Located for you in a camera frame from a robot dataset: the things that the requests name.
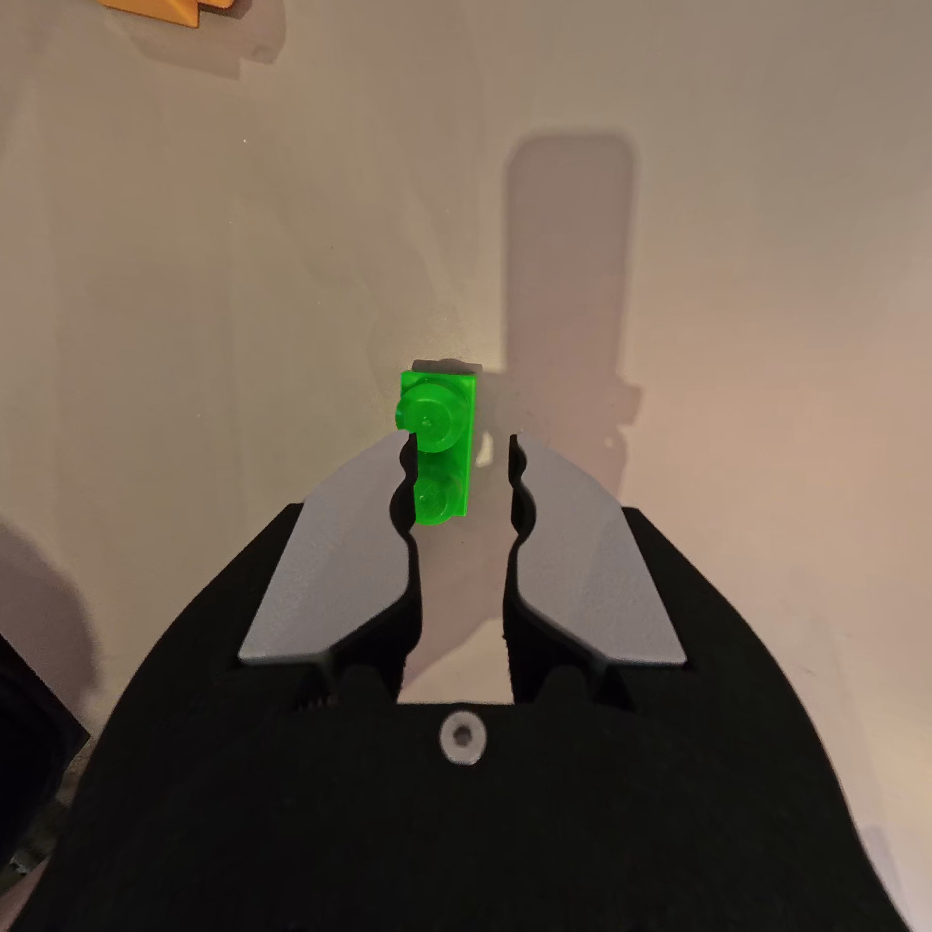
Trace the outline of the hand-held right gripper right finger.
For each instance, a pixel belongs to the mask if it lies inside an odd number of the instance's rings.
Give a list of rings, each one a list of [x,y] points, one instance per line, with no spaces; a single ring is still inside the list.
[[[684,650],[620,502],[529,435],[509,443],[511,523],[503,595],[513,695],[538,695],[553,670],[612,695],[622,668],[682,669]]]

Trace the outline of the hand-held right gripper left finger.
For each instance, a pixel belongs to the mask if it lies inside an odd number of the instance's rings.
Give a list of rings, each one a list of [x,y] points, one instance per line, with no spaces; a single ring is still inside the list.
[[[377,670],[399,693],[422,632],[416,437],[397,430],[317,484],[239,648],[247,666]]]

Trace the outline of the green two-stud toy block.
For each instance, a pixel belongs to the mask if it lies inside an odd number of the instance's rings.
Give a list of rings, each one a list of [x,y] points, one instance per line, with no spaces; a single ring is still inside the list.
[[[477,377],[409,369],[400,377],[399,430],[416,437],[416,521],[438,526],[468,513]]]

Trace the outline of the yellow one-stud toy block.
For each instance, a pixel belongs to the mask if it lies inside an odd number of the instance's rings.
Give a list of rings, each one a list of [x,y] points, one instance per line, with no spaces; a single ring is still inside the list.
[[[98,4],[135,16],[180,25],[187,28],[200,26],[203,8],[226,12],[236,1],[98,1]]]

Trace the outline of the grey desk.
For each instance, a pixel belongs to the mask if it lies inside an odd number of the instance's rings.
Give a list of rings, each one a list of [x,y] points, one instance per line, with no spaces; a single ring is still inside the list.
[[[2,629],[99,732],[181,608],[480,371],[408,701],[503,701],[506,449],[786,670],[930,930],[930,2],[2,2]]]

